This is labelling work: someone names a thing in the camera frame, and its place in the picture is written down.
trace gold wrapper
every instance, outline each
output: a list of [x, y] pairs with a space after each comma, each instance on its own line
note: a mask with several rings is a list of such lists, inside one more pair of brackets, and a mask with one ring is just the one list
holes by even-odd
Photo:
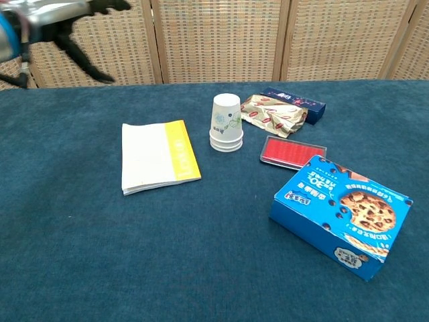
[[282, 138], [298, 131], [305, 122], [308, 109], [272, 99], [252, 95], [241, 105], [241, 118]]

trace woven screen panel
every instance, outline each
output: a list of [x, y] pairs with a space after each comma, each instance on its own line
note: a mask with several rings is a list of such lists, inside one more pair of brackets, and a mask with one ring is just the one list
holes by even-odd
[[[20, 58], [15, 58], [14, 60], [11, 60], [9, 62], [4, 62], [0, 64], [0, 73], [6, 74], [8, 76], [17, 77], [19, 74], [19, 64], [20, 64]], [[0, 80], [0, 91], [2, 91], [3, 89], [15, 89], [15, 88], [17, 87], [9, 85]], [[34, 82], [34, 79], [32, 76], [28, 80], [28, 88], [29, 89], [36, 88], [36, 83]]]
[[282, 80], [377, 78], [408, 3], [293, 0]]
[[393, 78], [429, 79], [429, 2], [406, 43]]
[[272, 79], [282, 1], [152, 3], [166, 83]]
[[[154, 84], [143, 1], [129, 0], [129, 11], [97, 13], [74, 24], [72, 39], [102, 72], [111, 75], [113, 85]], [[36, 80], [41, 87], [102, 86], [83, 73], [53, 43], [32, 46]]]

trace white notebook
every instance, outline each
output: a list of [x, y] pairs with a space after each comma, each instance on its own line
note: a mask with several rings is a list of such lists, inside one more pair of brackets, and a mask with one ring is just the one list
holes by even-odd
[[122, 125], [122, 191], [130, 195], [201, 179], [183, 120]]

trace yellow notebook spine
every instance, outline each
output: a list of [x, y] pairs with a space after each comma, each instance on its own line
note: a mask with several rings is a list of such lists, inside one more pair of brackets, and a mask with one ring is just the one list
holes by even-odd
[[201, 177], [183, 120], [165, 124], [176, 181]]

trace navy snack box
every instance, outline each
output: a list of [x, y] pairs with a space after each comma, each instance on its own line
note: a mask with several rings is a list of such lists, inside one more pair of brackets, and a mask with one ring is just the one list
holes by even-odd
[[268, 96], [273, 99], [278, 99], [280, 101], [293, 104], [295, 106], [306, 107], [308, 109], [306, 123], [312, 125], [316, 124], [316, 122], [322, 118], [324, 110], [326, 108], [325, 103], [313, 101], [304, 97], [298, 97], [295, 94], [279, 91], [278, 89], [273, 89], [271, 87], [266, 88], [263, 92], [261, 92], [261, 95]]
[[315, 156], [275, 194], [269, 216], [368, 281], [383, 266], [412, 203]]

